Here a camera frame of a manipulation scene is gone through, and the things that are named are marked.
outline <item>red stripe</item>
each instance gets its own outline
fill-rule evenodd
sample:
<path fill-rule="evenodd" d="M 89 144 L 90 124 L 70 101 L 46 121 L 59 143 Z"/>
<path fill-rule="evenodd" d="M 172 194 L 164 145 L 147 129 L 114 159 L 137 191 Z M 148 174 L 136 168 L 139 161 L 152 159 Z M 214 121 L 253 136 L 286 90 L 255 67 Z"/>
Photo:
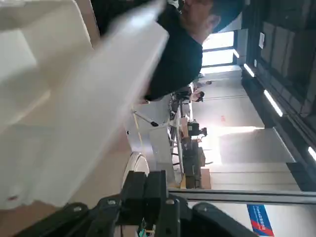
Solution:
<path fill-rule="evenodd" d="M 275 235 L 273 234 L 273 231 L 268 229 L 267 227 L 265 227 L 266 229 L 263 230 L 263 225 L 259 224 L 258 222 L 255 222 L 253 220 L 251 220 L 251 225 L 253 228 L 260 230 L 261 232 L 267 234 L 268 236 L 274 237 Z"/>

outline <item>wall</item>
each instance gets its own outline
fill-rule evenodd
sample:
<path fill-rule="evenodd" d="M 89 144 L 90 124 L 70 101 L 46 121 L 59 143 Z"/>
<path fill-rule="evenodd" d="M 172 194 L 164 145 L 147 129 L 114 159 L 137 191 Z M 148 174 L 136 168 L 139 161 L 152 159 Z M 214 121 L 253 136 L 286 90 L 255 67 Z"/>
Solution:
<path fill-rule="evenodd" d="M 189 202 L 192 207 L 196 202 Z M 220 210 L 252 231 L 246 204 L 212 203 Z M 275 237 L 316 236 L 316 208 L 314 205 L 265 205 Z"/>
<path fill-rule="evenodd" d="M 192 105 L 193 118 L 208 130 L 200 144 L 207 162 L 294 162 L 274 129 L 263 129 L 238 69 L 235 66 L 228 72 L 207 74 L 203 80 L 216 80 L 203 88 L 204 102 Z"/>
<path fill-rule="evenodd" d="M 240 66 L 237 65 L 202 68 L 201 73 L 205 74 L 205 77 L 199 79 L 199 81 L 217 81 L 223 79 L 240 78 L 241 71 L 242 70 Z"/>
<path fill-rule="evenodd" d="M 286 163 L 209 165 L 214 190 L 300 191 Z"/>
<path fill-rule="evenodd" d="M 237 59 L 238 65 L 246 63 L 247 58 L 247 44 L 248 44 L 248 29 L 241 29 L 238 31 L 237 52 L 239 58 Z"/>
<path fill-rule="evenodd" d="M 232 72 L 221 73 L 221 80 L 203 88 L 203 103 L 193 103 L 193 117 L 201 126 L 254 126 L 263 127 L 254 106 L 241 85 L 241 77 Z M 207 75 L 206 79 L 217 75 Z"/>
<path fill-rule="evenodd" d="M 273 128 L 219 138 L 222 163 L 295 162 Z"/>
<path fill-rule="evenodd" d="M 242 13 L 227 27 L 222 29 L 220 32 L 228 32 L 228 31 L 234 31 L 241 29 L 241 23 L 242 23 Z"/>

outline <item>black shirt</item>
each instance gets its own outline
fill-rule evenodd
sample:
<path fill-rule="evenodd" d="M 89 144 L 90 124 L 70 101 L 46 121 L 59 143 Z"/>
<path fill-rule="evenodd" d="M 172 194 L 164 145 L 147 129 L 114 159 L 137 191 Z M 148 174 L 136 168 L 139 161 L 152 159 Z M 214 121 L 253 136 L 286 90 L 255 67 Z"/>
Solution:
<path fill-rule="evenodd" d="M 97 25 L 103 35 L 110 21 L 135 7 L 134 2 L 118 0 L 92 0 Z M 157 22 L 169 33 L 169 39 L 150 85 L 148 100 L 155 100 L 191 83 L 202 65 L 202 46 L 180 25 L 180 13 L 167 4 Z"/>
<path fill-rule="evenodd" d="M 167 5 L 158 23 L 168 31 L 169 40 L 150 82 L 150 95 L 154 100 L 190 84 L 202 66 L 202 46 L 180 25 L 178 10 Z"/>

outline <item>black equipment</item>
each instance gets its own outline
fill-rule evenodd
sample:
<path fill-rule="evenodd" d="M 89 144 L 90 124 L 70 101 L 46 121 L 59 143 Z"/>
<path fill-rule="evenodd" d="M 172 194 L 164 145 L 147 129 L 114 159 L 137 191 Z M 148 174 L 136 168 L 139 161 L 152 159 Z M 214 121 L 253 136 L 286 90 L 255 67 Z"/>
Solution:
<path fill-rule="evenodd" d="M 200 130 L 199 123 L 197 123 L 195 120 L 193 122 L 188 122 L 188 131 L 189 136 L 199 136 L 200 134 L 203 134 L 204 137 L 207 136 L 207 128 L 204 127 Z"/>
<path fill-rule="evenodd" d="M 188 208 L 168 194 L 165 171 L 130 171 L 120 194 L 89 210 L 73 203 L 20 232 L 18 237 L 112 237 L 115 226 L 146 223 L 156 237 L 255 237 L 246 227 L 209 203 Z"/>

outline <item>man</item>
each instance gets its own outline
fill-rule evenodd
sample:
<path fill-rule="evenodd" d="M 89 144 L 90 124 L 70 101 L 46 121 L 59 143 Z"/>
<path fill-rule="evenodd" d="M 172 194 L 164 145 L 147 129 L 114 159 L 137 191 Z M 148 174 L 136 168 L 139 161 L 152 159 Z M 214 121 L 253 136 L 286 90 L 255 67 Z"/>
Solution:
<path fill-rule="evenodd" d="M 92 0 L 100 34 L 106 32 L 114 17 L 140 3 Z M 237 18 L 242 7 L 243 0 L 185 0 L 180 13 L 167 4 L 157 22 L 168 31 L 169 40 L 145 98 L 156 100 L 191 83 L 201 70 L 203 42 Z"/>
<path fill-rule="evenodd" d="M 205 93 L 203 91 L 195 91 L 192 93 L 192 95 L 190 96 L 190 100 L 194 101 L 194 102 L 201 102 L 203 101 L 203 97 L 204 97 Z"/>

